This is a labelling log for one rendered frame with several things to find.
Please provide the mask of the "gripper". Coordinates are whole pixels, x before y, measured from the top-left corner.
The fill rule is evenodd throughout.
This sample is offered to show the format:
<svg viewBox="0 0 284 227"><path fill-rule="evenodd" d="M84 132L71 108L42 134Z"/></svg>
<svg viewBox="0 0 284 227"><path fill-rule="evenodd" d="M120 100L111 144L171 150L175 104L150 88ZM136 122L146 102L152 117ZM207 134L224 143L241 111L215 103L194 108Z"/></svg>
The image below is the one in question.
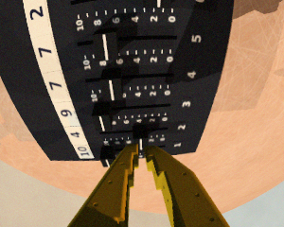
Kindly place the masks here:
<svg viewBox="0 0 284 227"><path fill-rule="evenodd" d="M144 153L156 190L162 190L171 227L230 227L192 170L159 147L146 146ZM129 144L67 227L128 227L138 163L138 144Z"/></svg>

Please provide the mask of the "black lighting desk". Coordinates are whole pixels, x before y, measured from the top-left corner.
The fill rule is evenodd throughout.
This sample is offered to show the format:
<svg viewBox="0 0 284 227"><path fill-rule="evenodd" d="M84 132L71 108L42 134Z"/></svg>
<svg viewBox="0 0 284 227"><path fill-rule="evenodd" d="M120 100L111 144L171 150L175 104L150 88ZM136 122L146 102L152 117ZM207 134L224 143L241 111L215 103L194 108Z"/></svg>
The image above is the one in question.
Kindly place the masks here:
<svg viewBox="0 0 284 227"><path fill-rule="evenodd" d="M0 77L50 161L110 167L131 143L139 159L150 145L193 153L233 8L234 0L0 0Z"/></svg>

